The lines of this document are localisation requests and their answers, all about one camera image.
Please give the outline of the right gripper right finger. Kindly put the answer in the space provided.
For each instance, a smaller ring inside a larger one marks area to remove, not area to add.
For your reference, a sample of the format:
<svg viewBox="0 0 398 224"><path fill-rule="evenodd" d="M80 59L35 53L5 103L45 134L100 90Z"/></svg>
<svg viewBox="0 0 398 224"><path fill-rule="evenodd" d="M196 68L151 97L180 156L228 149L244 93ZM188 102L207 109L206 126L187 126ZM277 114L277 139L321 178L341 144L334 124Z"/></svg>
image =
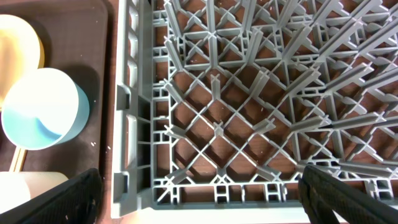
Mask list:
<svg viewBox="0 0 398 224"><path fill-rule="evenodd" d="M311 223L397 223L397 210L313 165L298 180L299 200Z"/></svg>

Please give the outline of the pale green cup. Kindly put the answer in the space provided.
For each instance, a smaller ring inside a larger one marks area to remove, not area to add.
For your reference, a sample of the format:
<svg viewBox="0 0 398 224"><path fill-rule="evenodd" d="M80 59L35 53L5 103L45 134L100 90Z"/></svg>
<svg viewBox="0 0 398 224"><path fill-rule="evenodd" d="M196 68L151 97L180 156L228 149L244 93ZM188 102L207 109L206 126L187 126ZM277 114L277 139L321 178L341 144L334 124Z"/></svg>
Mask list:
<svg viewBox="0 0 398 224"><path fill-rule="evenodd" d="M1 172L1 213L18 207L67 180L68 177L60 172Z"/></svg>

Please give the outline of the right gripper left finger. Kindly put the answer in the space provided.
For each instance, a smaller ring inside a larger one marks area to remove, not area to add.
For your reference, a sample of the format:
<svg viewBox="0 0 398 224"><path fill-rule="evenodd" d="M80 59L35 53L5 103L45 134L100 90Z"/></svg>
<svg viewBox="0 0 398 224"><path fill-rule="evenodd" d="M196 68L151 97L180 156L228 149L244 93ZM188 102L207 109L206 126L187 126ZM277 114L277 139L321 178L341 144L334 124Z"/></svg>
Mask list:
<svg viewBox="0 0 398 224"><path fill-rule="evenodd" d="M90 168L1 214L1 223L94 224L102 198L102 177Z"/></svg>

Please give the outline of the light blue bowl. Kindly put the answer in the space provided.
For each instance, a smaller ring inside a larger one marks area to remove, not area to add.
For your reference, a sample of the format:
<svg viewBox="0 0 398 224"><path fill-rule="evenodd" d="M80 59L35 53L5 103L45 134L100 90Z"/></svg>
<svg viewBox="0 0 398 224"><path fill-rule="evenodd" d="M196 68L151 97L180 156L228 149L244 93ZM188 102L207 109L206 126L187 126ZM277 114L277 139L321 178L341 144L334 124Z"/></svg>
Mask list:
<svg viewBox="0 0 398 224"><path fill-rule="evenodd" d="M2 104L1 124L14 145L38 151L77 137L89 114L86 93L68 74L40 68L11 87Z"/></svg>

